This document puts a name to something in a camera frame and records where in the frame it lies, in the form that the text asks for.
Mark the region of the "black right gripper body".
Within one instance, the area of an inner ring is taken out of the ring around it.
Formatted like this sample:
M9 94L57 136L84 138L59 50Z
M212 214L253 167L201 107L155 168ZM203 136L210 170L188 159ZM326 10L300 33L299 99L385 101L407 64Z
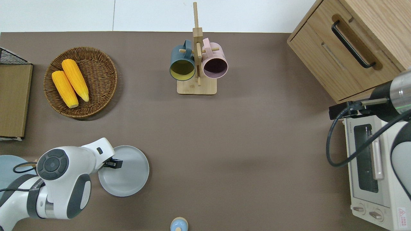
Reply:
M340 118L357 118L361 117L361 111L365 110L365 106L361 101L346 101L329 107L329 118L335 120L341 112L345 111Z

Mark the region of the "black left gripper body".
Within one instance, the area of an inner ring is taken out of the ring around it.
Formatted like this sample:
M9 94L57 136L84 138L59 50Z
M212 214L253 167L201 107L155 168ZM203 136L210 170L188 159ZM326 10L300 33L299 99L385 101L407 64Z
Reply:
M123 160L109 158L104 162L103 167L108 167L111 169L120 169L122 168Z

